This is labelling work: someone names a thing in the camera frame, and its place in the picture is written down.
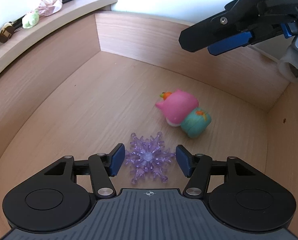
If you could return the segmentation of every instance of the gray ribbed plate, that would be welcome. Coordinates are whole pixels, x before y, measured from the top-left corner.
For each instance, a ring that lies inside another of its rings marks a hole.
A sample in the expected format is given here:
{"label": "gray ribbed plate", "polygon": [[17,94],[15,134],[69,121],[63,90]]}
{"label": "gray ribbed plate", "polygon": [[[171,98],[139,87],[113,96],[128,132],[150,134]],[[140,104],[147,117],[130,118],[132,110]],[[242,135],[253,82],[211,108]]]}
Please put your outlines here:
{"label": "gray ribbed plate", "polygon": [[235,231],[212,217],[200,200],[176,189],[123,189],[99,200],[89,216],[61,232],[33,234],[13,229],[5,240],[295,240],[288,230],[267,234]]}

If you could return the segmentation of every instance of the light green object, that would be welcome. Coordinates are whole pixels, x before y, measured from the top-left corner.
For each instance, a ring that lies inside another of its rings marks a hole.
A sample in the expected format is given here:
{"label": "light green object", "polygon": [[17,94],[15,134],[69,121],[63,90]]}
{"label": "light green object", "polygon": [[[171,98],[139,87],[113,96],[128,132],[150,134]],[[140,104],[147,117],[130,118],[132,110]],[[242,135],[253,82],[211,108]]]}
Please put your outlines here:
{"label": "light green object", "polygon": [[34,25],[36,25],[38,23],[38,21],[39,21],[39,13],[38,13],[38,11],[28,12],[22,18],[23,28],[25,28],[25,29],[32,28]]}
{"label": "light green object", "polygon": [[195,108],[182,121],[181,128],[190,138],[198,137],[211,123],[211,116],[201,108]]}

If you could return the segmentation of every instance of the purple snowflake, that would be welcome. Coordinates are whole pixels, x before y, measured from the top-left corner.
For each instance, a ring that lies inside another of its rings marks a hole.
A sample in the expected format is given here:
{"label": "purple snowflake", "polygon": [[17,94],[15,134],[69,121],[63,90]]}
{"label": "purple snowflake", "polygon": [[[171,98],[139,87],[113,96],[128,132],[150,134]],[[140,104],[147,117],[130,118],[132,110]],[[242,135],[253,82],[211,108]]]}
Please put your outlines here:
{"label": "purple snowflake", "polygon": [[145,174],[153,174],[155,179],[157,176],[161,178],[162,182],[167,182],[168,177],[163,173],[166,169],[167,163],[171,163],[171,158],[174,153],[169,152],[170,149],[164,151],[164,141],[162,141],[162,132],[158,132],[156,138],[150,136],[150,139],[139,139],[135,133],[131,134],[130,151],[125,150],[125,164],[132,164],[135,173],[131,180],[132,184],[136,184],[139,178],[145,177]]}

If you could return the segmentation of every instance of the wooden floor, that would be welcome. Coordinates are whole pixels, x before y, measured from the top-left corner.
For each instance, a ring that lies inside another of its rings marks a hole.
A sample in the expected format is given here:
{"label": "wooden floor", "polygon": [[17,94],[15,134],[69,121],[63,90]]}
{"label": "wooden floor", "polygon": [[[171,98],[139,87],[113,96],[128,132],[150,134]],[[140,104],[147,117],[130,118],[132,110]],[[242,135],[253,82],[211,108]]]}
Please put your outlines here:
{"label": "wooden floor", "polygon": [[[194,94],[212,116],[207,130],[189,139],[180,128],[167,125],[154,106],[159,94],[182,89]],[[149,137],[163,132],[167,147],[183,144],[192,154],[214,160],[235,155],[260,171],[267,153],[266,114],[219,89],[134,59],[99,52],[65,80],[33,113],[0,159],[0,237],[9,227],[2,212],[4,195],[17,184],[64,155],[76,160],[109,152],[117,143],[129,143],[130,134]],[[117,191],[133,187],[130,168],[123,166],[112,182]],[[169,181],[147,179],[139,188],[184,188],[176,161]],[[213,179],[210,189],[220,183]],[[91,191],[89,178],[78,183]]]}

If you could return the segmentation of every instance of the pink toy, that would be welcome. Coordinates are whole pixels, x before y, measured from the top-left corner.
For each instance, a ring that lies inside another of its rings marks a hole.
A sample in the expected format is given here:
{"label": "pink toy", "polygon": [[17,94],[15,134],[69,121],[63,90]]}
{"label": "pink toy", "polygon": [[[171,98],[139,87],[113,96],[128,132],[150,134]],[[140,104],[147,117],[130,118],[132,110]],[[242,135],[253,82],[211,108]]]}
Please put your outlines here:
{"label": "pink toy", "polygon": [[160,95],[163,101],[156,103],[170,126],[181,126],[190,138],[197,137],[210,124],[211,117],[199,108],[198,99],[180,89]]}

